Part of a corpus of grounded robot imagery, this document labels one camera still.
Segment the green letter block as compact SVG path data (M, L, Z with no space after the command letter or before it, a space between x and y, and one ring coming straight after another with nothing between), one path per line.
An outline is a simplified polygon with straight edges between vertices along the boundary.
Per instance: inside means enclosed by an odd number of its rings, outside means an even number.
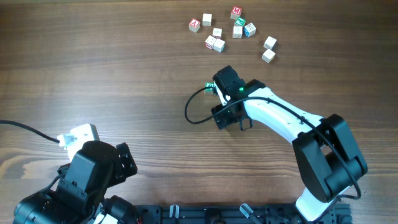
M205 90L204 90L206 95L216 95L216 87L215 84L212 82L206 82L205 83Z

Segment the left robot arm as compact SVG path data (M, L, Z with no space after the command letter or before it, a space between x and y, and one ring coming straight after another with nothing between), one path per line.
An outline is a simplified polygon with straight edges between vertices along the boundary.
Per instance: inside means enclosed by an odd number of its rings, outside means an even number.
M137 174L126 143L88 141L44 189L21 200L14 223L87 223L108 188Z

